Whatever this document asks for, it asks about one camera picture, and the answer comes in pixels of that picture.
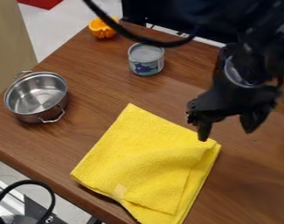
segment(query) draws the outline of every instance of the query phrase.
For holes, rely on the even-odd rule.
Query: folded towel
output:
[[[220,145],[129,104],[72,177],[120,202],[142,224],[182,223]]]

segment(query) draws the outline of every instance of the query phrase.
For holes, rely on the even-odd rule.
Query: tin can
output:
[[[158,74],[164,67],[164,49],[152,45],[134,44],[128,50],[130,69],[138,75]]]

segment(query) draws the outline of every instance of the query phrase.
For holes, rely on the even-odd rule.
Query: can lid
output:
[[[128,56],[138,62],[159,60],[164,55],[164,49],[152,45],[135,44],[128,50]]]

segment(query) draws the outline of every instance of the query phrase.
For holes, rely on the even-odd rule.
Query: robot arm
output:
[[[239,115],[246,133],[255,131],[274,110],[284,79],[284,1],[265,1],[239,26],[239,42],[224,47],[213,86],[188,104],[188,123],[206,141],[212,125]],[[267,81],[277,80],[277,85]]]

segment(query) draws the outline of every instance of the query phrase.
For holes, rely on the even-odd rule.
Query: wall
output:
[[[0,93],[21,70],[37,64],[16,0],[0,0]]]

